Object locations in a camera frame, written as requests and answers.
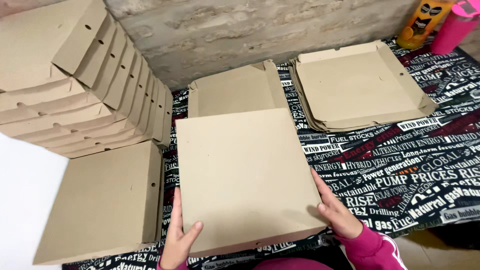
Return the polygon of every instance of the white floor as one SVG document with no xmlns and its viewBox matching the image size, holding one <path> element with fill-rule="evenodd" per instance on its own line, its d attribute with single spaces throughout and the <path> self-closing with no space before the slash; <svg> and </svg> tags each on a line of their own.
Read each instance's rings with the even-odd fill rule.
<svg viewBox="0 0 480 270">
<path fill-rule="evenodd" d="M 32 266 L 68 158 L 0 133 L 0 269 Z"/>
</svg>

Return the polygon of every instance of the pink sleeve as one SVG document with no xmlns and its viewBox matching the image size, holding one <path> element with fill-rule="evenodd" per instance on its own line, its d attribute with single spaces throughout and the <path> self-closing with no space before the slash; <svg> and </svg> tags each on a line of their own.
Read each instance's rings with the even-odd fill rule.
<svg viewBox="0 0 480 270">
<path fill-rule="evenodd" d="M 335 236 L 344 246 L 348 259 L 357 270 L 407 270 L 395 242 L 383 233 L 376 233 L 363 224 L 357 238 Z"/>
<path fill-rule="evenodd" d="M 161 260 L 162 260 L 162 256 L 160 256 L 160 259 L 156 263 L 156 270 L 189 270 L 188 267 L 187 267 L 187 261 L 186 260 L 175 269 L 163 269 L 163 268 L 161 268 L 160 267 L 160 261 Z"/>
</svg>

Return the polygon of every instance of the finger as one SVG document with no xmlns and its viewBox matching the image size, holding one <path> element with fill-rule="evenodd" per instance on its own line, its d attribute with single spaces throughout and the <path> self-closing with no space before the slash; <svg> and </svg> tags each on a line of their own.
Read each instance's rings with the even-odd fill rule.
<svg viewBox="0 0 480 270">
<path fill-rule="evenodd" d="M 204 224 L 201 221 L 195 222 L 190 227 L 190 229 L 182 239 L 182 241 L 184 241 L 184 245 L 186 245 L 188 249 L 190 249 L 190 247 L 193 245 L 193 243 L 195 242 L 195 239 L 197 239 L 198 235 L 200 234 L 203 228 L 204 228 Z"/>
<path fill-rule="evenodd" d="M 320 176 L 318 176 L 317 172 L 313 168 L 310 168 L 310 172 L 312 173 L 318 192 L 322 196 L 322 200 L 335 197 L 335 195 L 332 193 L 332 190 L 330 190 L 327 184 L 325 184 L 325 182 L 320 178 Z"/>
<path fill-rule="evenodd" d="M 338 213 L 335 212 L 332 208 L 328 207 L 324 203 L 319 203 L 317 205 L 318 212 L 326 217 L 331 223 L 334 223 L 337 220 Z"/>
<path fill-rule="evenodd" d="M 175 193 L 173 195 L 173 209 L 170 214 L 170 227 L 180 228 L 183 227 L 183 219 L 181 215 L 181 195 L 180 188 L 175 187 Z"/>
</svg>

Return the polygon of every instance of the pink lid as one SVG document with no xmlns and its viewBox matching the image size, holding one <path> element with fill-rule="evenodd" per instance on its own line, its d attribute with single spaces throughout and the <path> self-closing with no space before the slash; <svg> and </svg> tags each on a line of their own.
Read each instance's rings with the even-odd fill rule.
<svg viewBox="0 0 480 270">
<path fill-rule="evenodd" d="M 480 0 L 459 1 L 452 7 L 452 12 L 462 17 L 475 17 L 480 15 Z"/>
</svg>

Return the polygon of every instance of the plastic container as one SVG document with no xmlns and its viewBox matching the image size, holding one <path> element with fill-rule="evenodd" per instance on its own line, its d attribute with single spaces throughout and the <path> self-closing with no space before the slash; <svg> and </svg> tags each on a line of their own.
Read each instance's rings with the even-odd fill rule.
<svg viewBox="0 0 480 270">
<path fill-rule="evenodd" d="M 480 22 L 480 0 L 460 1 L 453 5 L 442 28 L 432 43 L 432 52 L 448 54 Z"/>
<path fill-rule="evenodd" d="M 396 42 L 404 49 L 422 45 L 433 28 L 447 14 L 456 0 L 422 0 Z"/>
</svg>

